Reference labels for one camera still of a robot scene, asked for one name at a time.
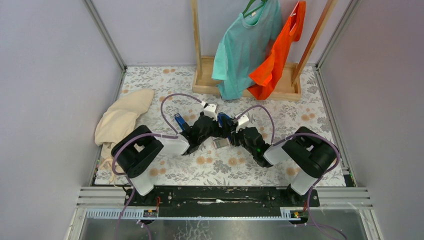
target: floral patterned floor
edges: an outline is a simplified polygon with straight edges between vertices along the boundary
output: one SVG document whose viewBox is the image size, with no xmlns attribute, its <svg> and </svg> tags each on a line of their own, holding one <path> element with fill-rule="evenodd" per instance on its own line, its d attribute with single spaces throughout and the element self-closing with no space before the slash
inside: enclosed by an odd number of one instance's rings
<svg viewBox="0 0 424 240">
<path fill-rule="evenodd" d="M 314 132 L 333 141 L 330 123 L 318 90 L 312 67 L 305 67 L 300 76 L 302 98 L 299 102 L 241 98 L 224 101 L 219 95 L 196 94 L 192 92 L 192 83 L 196 67 L 129 67 L 123 82 L 120 97 L 143 88 L 155 91 L 153 101 L 147 113 L 137 120 L 139 125 L 146 125 L 156 133 L 174 134 L 162 119 L 161 101 L 172 93 L 185 93 L 208 102 L 217 103 L 218 112 L 230 117 L 241 113 L 250 106 L 261 104 L 271 113 L 275 122 L 275 142 L 294 133 L 300 126 L 310 128 Z M 174 121 L 174 114 L 180 113 L 185 121 L 192 125 L 198 118 L 202 107 L 190 98 L 183 96 L 170 97 L 165 103 L 164 113 L 171 123 L 180 128 Z M 267 114 L 260 108 L 248 113 L 250 126 L 255 126 L 265 141 L 271 142 L 272 128 Z M 212 139 L 206 140 L 198 151 L 189 156 L 159 155 L 148 167 L 147 171 L 156 185 L 209 185 L 209 186 L 287 186 L 300 168 L 292 160 L 288 160 L 270 168 L 262 168 L 256 164 L 251 155 L 241 146 L 226 146 L 215 149 Z M 111 172 L 99 169 L 96 172 L 96 185 L 112 185 Z M 116 179 L 115 184 L 126 184 L 124 177 Z M 345 186 L 340 166 L 329 172 L 319 186 Z"/>
</svg>

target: beige bag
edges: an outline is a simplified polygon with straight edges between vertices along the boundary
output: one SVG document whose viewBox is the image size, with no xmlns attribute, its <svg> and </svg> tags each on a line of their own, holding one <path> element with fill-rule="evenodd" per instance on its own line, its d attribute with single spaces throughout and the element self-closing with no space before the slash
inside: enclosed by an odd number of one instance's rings
<svg viewBox="0 0 424 240">
<path fill-rule="evenodd" d="M 94 132 L 94 142 L 101 148 L 102 163 L 99 169 L 111 169 L 112 149 L 117 143 L 128 136 L 136 126 L 136 120 L 147 112 L 152 103 L 155 91 L 142 89 L 119 98 L 103 114 Z M 123 172 L 116 164 L 116 171 Z M 111 182 L 115 180 L 112 172 Z"/>
</svg>

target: glass panel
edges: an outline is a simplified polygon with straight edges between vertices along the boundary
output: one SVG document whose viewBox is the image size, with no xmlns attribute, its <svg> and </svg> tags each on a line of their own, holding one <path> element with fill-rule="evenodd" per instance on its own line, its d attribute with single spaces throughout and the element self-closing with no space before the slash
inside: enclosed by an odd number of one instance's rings
<svg viewBox="0 0 424 240">
<path fill-rule="evenodd" d="M 348 239 L 367 239 L 360 215 L 355 210 L 313 210 L 317 223 L 342 230 Z M 82 240 L 113 240 L 116 219 L 87 218 L 81 234 Z M 153 240 L 327 240 L 314 226 L 283 227 L 291 225 L 281 220 L 156 220 L 149 224 Z M 329 232 L 338 239 L 338 233 Z M 146 227 L 135 220 L 121 220 L 119 240 L 148 240 Z"/>
</svg>

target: white wall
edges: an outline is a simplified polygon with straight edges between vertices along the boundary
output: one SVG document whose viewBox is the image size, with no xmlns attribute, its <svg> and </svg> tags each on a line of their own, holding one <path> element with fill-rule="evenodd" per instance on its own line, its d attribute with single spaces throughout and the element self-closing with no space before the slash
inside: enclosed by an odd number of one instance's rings
<svg viewBox="0 0 424 240">
<path fill-rule="evenodd" d="M 63 239 L 120 69 L 82 0 L 0 2 L 0 239 Z"/>
<path fill-rule="evenodd" d="M 424 239 L 424 1 L 362 1 L 322 74 L 386 240 Z"/>
<path fill-rule="evenodd" d="M 197 0 L 201 53 L 214 56 L 225 31 L 247 0 Z M 279 0 L 284 22 L 297 0 Z M 190 0 L 94 0 L 116 48 L 127 65 L 195 64 Z M 327 0 L 306 0 L 305 24 L 288 62 L 299 62 Z M 316 63 L 350 0 L 339 0 L 309 62 Z"/>
</svg>

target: wooden pole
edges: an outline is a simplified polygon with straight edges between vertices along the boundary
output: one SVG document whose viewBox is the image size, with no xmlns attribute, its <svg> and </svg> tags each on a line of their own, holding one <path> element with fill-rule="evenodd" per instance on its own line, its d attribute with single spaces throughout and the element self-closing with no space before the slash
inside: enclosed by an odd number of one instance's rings
<svg viewBox="0 0 424 240">
<path fill-rule="evenodd" d="M 193 32 L 194 32 L 194 47 L 196 48 L 197 78 L 202 78 L 202 53 L 200 52 L 199 17 L 198 17 L 198 1 L 197 0 L 191 0 L 191 12 L 193 15 Z"/>
<path fill-rule="evenodd" d="M 303 52 L 302 58 L 300 59 L 299 64 L 293 72 L 293 76 L 291 77 L 291 85 L 294 86 L 296 83 L 296 79 L 301 75 L 306 63 L 308 62 L 309 57 L 311 56 L 312 51 L 315 48 L 315 45 L 320 39 L 321 33 L 326 27 L 327 21 L 331 13 L 333 12 L 334 7 L 336 6 L 338 0 L 327 0 L 327 4 L 322 10 L 321 16 L 319 17 L 318 23 L 313 30 L 312 36 L 310 36 L 309 42 Z"/>
</svg>

